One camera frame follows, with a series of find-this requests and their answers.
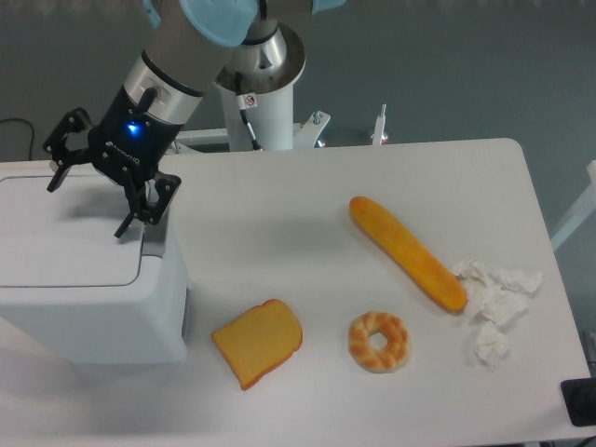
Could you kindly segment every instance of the white table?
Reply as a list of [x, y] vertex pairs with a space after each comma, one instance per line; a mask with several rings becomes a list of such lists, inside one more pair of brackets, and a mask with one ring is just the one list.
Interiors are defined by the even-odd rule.
[[[195, 287], [185, 361], [73, 366], [0, 321], [0, 444], [464, 446], [582, 438], [559, 383], [589, 376], [522, 150], [509, 140], [168, 156], [172, 220]], [[446, 264], [530, 266], [546, 282], [489, 372], [478, 326], [447, 315], [351, 222], [370, 196]], [[301, 349], [249, 391], [210, 333], [268, 298], [303, 324]], [[351, 320], [396, 313], [412, 354], [392, 374], [347, 352]]]

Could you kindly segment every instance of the bagel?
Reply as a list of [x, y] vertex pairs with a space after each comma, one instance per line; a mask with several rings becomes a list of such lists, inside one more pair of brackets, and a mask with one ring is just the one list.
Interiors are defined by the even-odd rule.
[[[371, 346], [369, 337], [381, 333], [387, 343]], [[349, 351], [354, 360], [371, 373], [390, 373], [401, 366], [410, 353], [410, 335], [400, 318], [371, 310], [356, 318], [348, 333]]]

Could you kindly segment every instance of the toy bread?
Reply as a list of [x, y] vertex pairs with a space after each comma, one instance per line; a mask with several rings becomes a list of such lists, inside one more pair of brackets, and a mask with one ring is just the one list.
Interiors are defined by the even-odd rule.
[[269, 300], [214, 331], [211, 338], [247, 390], [300, 348], [302, 326], [284, 302]]
[[359, 227], [391, 256], [438, 305], [451, 312], [466, 306], [466, 291], [455, 276], [389, 211], [367, 197], [350, 200]]

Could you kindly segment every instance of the gray floor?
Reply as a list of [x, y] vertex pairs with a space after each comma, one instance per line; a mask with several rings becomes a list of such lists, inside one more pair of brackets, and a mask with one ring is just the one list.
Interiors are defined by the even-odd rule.
[[[95, 0], [80, 17], [68, 1], [46, 16], [19, 3], [0, 0], [0, 119], [31, 120], [34, 158], [45, 158], [41, 143], [66, 111], [101, 118], [152, 30], [129, 0]], [[392, 142], [517, 140], [551, 230], [596, 158], [594, 3], [348, 0], [288, 20], [308, 58], [296, 120], [323, 110], [329, 145], [363, 144], [386, 102]], [[213, 93], [189, 128], [223, 126]], [[28, 139], [23, 125], [0, 126], [0, 161], [25, 159]], [[580, 330], [596, 329], [595, 230], [596, 215], [557, 252]]]

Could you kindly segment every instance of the white container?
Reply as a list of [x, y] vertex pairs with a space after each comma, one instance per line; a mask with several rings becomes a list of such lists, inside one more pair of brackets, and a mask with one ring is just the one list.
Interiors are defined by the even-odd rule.
[[73, 169], [50, 194], [48, 172], [0, 170], [0, 317], [71, 362], [183, 359], [189, 279], [173, 232], [149, 242], [136, 223], [116, 239], [120, 187]]

